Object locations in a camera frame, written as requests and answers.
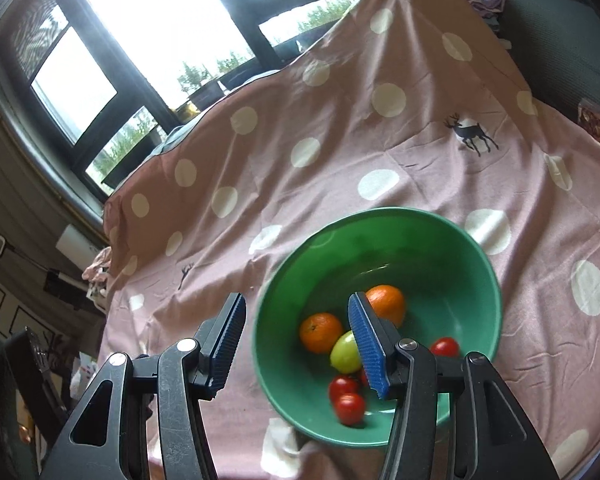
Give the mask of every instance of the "orange fruit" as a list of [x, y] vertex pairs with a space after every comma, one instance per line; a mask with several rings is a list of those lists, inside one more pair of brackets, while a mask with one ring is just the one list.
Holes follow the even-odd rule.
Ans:
[[344, 334], [340, 320], [333, 314], [321, 312], [313, 314], [300, 325], [300, 341], [314, 354], [328, 354]]
[[378, 285], [365, 293], [376, 316], [388, 319], [396, 327], [404, 321], [407, 307], [399, 288], [391, 285]]

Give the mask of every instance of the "red tomato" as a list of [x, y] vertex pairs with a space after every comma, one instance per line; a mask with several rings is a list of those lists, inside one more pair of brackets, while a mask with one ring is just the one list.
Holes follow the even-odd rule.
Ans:
[[444, 357], [458, 357], [460, 355], [460, 345], [452, 337], [441, 337], [431, 345], [429, 350], [432, 354]]
[[363, 386], [365, 386], [366, 388], [369, 387], [369, 381], [366, 378], [366, 372], [364, 368], [360, 368], [360, 382], [362, 383]]
[[344, 394], [356, 394], [360, 389], [360, 384], [355, 379], [346, 375], [337, 375], [329, 383], [329, 400], [333, 404], [340, 396]]
[[336, 416], [345, 426], [353, 426], [365, 416], [365, 399], [359, 394], [344, 394], [333, 403]]

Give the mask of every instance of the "window frame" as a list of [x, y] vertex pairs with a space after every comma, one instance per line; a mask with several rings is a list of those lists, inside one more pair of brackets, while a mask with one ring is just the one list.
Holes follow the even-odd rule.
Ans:
[[[27, 79], [15, 56], [11, 36], [18, 26], [17, 17], [23, 15], [24, 11], [30, 8], [32, 1], [12, 1], [4, 13], [3, 19], [0, 20], [0, 63], [8, 75], [22, 108], [27, 111], [41, 131], [49, 132], [45, 139], [48, 139], [50, 146], [67, 163], [67, 166], [87, 189], [98, 200], [104, 202], [108, 198], [107, 194], [87, 175], [86, 169], [129, 118], [144, 106], [157, 124], [167, 133], [177, 126], [181, 126], [182, 123], [106, 29], [88, 0], [55, 0], [67, 19], [68, 25], [53, 40], [42, 59], [37, 63], [34, 73]], [[282, 68], [291, 62], [291, 59], [281, 59], [279, 53], [261, 32], [260, 25], [283, 12], [317, 0], [220, 1], [253, 51], [256, 64], [259, 64], [262, 72], [266, 72]], [[62, 126], [53, 118], [51, 110], [40, 100], [32, 87], [32, 82], [40, 68], [69, 28], [73, 28], [80, 37], [116, 91], [116, 94], [96, 115], [75, 143], [68, 139]], [[149, 155], [153, 145], [144, 142], [142, 146], [146, 155]], [[129, 157], [128, 160], [133, 160], [133, 165], [139, 160], [139, 157]], [[122, 163], [122, 160], [119, 161], [111, 172], [124, 171], [126, 174], [130, 174], [136, 168], [136, 166], [119, 168]]]

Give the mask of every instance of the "polka dot fabric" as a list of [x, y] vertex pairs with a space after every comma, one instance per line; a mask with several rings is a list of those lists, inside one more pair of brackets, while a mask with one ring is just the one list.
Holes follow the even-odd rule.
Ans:
[[[483, 248], [505, 305], [496, 368], [568, 478], [600, 448], [600, 147], [532, 96], [464, 0], [360, 0], [134, 172], [106, 204], [100, 362], [193, 336], [241, 291], [249, 319], [229, 387], [202, 406], [219, 476], [376, 478], [378, 450], [341, 451], [344, 470], [318, 447], [285, 457], [292, 433], [270, 423], [251, 330], [295, 247], [379, 206], [441, 214]], [[158, 463], [153, 419], [148, 441]]]

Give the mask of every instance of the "bowl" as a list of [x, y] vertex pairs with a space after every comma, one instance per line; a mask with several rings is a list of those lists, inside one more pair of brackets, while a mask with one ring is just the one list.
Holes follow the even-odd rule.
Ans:
[[[353, 214], [309, 237], [280, 266], [260, 300], [253, 354], [260, 386], [278, 413], [310, 437], [349, 447], [385, 446], [394, 400], [366, 388], [360, 428], [343, 426], [327, 395], [337, 375], [328, 354], [308, 352], [298, 327], [317, 312], [335, 314], [350, 330], [347, 301], [356, 291], [400, 288], [407, 315], [398, 329], [429, 347], [442, 336], [461, 353], [493, 359], [502, 306], [498, 281], [480, 246], [441, 216], [407, 208]], [[449, 418], [448, 395], [438, 396], [438, 426]]]

